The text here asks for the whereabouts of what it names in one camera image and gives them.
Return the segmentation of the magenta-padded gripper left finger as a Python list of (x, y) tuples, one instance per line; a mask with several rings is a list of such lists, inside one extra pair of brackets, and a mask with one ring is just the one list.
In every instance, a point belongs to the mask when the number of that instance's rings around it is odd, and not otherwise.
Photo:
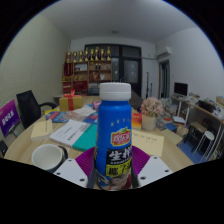
[(90, 148), (76, 159), (68, 158), (55, 172), (67, 181), (84, 188), (93, 188), (95, 185), (94, 149)]

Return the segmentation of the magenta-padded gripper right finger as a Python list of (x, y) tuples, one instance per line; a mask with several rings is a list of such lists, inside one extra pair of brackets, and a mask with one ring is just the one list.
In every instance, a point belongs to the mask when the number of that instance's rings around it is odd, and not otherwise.
[(173, 173), (159, 156), (149, 156), (136, 146), (132, 147), (132, 152), (131, 181), (134, 188), (146, 186)]

